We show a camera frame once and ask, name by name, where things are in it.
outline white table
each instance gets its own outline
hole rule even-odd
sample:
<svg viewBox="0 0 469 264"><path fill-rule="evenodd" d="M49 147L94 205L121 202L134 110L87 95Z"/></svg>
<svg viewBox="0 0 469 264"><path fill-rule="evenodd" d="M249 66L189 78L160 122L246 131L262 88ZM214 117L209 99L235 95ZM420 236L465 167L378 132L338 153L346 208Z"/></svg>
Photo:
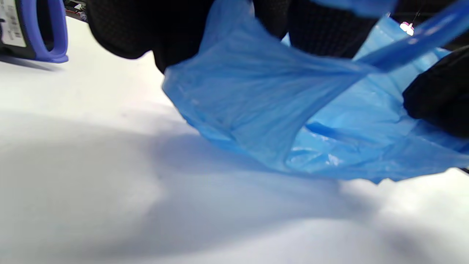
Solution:
<svg viewBox="0 0 469 264"><path fill-rule="evenodd" d="M469 263L459 170L379 186L264 172L185 124L151 55L67 22L70 62L0 62L1 264Z"/></svg>

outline blue handle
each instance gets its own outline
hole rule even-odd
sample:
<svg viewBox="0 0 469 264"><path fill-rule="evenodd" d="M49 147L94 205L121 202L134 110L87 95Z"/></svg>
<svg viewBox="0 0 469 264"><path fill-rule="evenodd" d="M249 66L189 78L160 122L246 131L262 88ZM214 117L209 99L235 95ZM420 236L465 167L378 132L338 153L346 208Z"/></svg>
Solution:
<svg viewBox="0 0 469 264"><path fill-rule="evenodd" d="M311 0L317 4L353 11L359 16L382 17L394 10L397 0Z"/></svg>
<svg viewBox="0 0 469 264"><path fill-rule="evenodd" d="M67 46L67 23L65 21L65 7L62 0L48 0L50 19L52 22L52 32L54 37L54 47L47 50L41 36L38 25L38 13L36 11L37 0L17 0L22 10L22 19L28 40L31 43L36 58L34 60L43 62L63 63L68 61Z"/></svg>
<svg viewBox="0 0 469 264"><path fill-rule="evenodd" d="M459 0L417 27L413 36L392 43L360 62L390 72L417 59L435 47L444 46L469 28L469 0Z"/></svg>

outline blue plastic bag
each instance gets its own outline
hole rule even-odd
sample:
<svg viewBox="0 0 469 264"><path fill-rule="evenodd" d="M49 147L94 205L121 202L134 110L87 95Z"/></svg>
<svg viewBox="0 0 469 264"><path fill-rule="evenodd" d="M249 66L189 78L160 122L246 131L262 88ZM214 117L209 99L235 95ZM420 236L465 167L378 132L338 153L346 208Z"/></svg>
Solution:
<svg viewBox="0 0 469 264"><path fill-rule="evenodd" d="M461 0L411 37L384 17L352 60L280 43L248 0L216 0L199 54L163 90L213 144L287 172L379 182L469 165L469 141L410 118L401 93L469 27Z"/></svg>

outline label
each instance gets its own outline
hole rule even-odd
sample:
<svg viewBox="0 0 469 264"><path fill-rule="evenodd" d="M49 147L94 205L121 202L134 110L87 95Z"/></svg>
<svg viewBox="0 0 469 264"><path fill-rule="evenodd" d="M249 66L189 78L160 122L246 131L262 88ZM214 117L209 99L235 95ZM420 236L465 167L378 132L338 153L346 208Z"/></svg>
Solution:
<svg viewBox="0 0 469 264"><path fill-rule="evenodd" d="M1 42L6 45L26 47L15 0L0 0L0 26Z"/></svg>

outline gloved hand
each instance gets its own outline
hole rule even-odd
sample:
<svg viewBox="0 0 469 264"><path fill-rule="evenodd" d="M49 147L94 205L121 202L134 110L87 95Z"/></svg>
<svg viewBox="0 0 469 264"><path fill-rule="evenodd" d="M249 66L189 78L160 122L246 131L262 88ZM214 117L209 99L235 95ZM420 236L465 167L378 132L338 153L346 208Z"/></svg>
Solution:
<svg viewBox="0 0 469 264"><path fill-rule="evenodd" d="M408 114L469 138L469 46L447 55L404 91Z"/></svg>
<svg viewBox="0 0 469 264"><path fill-rule="evenodd" d="M153 51L164 73L166 67L197 54L213 1L94 0L87 4L87 19L105 49L127 59ZM383 1L383 6L392 1ZM282 39L288 31L292 46L324 56L352 58L379 17L358 17L310 0L253 4L256 17L273 36Z"/></svg>

